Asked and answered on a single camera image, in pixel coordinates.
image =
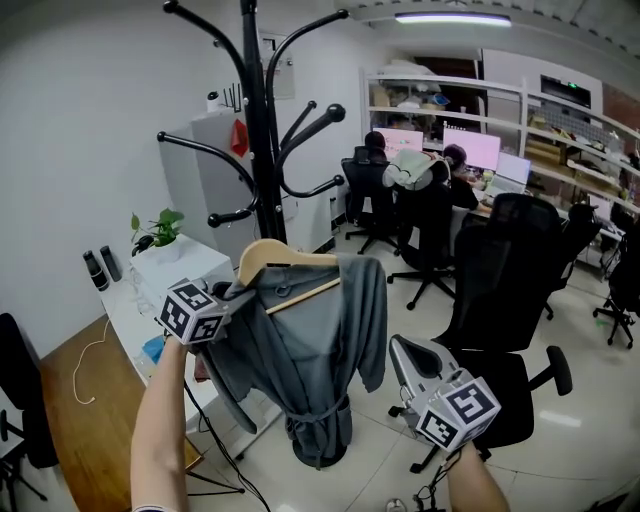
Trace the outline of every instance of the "tiled floor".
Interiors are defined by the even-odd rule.
[[[355,252],[363,240],[346,242],[338,235],[337,242],[340,251]],[[368,254],[378,257],[387,272],[407,270],[402,259],[395,258],[384,244],[374,245]],[[640,475],[640,348],[627,351],[621,336],[613,347],[607,346],[610,323],[591,315],[607,295],[606,283],[579,268],[571,285],[551,296],[555,318],[551,322],[541,318],[530,348],[522,355],[533,376],[547,365],[546,347],[560,346],[572,371],[574,391],[558,397],[553,383],[535,391],[533,436],[518,445],[493,450],[488,461],[514,512],[586,510]],[[429,339],[446,329],[453,301],[430,287],[415,311],[407,311],[405,304],[416,289],[417,284],[406,281],[389,285],[390,335]],[[499,312],[492,321],[499,321]],[[640,323],[631,329],[640,336]],[[282,421],[245,453],[240,469],[262,492],[273,512],[382,511],[392,497],[412,505],[412,495],[431,480],[436,461],[422,475],[408,471],[429,448],[412,439],[399,420],[387,416],[391,405],[400,404],[391,364],[375,393],[368,394],[356,374],[349,395],[354,410],[353,443],[335,467],[317,472],[300,464]],[[197,471],[237,483],[229,467],[205,462]],[[44,509],[32,499],[32,506],[23,510],[73,510],[68,493],[59,490],[55,479],[45,478],[42,485],[45,492],[61,497]],[[193,479],[189,479],[189,489],[212,490]],[[438,486],[437,496],[438,505],[447,508],[446,481]],[[262,510],[250,495],[193,497],[190,503],[194,512]]]

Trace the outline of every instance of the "blue object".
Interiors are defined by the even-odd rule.
[[[162,336],[156,336],[153,339],[147,341],[143,347],[142,351],[149,356],[154,364],[158,364],[160,361],[160,356],[162,355],[162,351],[164,350],[164,339]]]

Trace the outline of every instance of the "wooden desk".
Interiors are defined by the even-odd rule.
[[[71,495],[80,512],[131,509],[129,453],[138,407],[145,387],[109,326],[105,343],[89,348],[77,374],[82,349],[102,337],[107,317],[83,329],[41,362],[47,419]],[[187,468],[201,459],[185,442]]]

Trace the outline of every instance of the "green leaves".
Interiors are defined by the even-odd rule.
[[[180,226],[176,224],[183,219],[184,214],[182,212],[177,212],[174,210],[170,210],[169,208],[165,208],[160,212],[160,218],[158,221],[149,222],[153,231],[147,231],[141,227],[140,219],[134,213],[131,217],[131,229],[133,229],[134,231],[131,242],[133,242],[136,235],[142,230],[145,233],[153,236],[153,246],[164,247],[166,245],[169,245],[176,239],[178,233],[180,233]]]

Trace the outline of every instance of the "pink screen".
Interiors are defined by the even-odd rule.
[[[467,153],[467,165],[495,171],[500,155],[500,137],[464,130],[444,130],[443,145],[456,144]]]
[[[391,130],[389,128],[376,128],[375,131],[380,132],[387,143],[387,147],[384,150],[387,160],[393,160],[401,149],[422,151],[422,141],[424,139],[422,132]]]

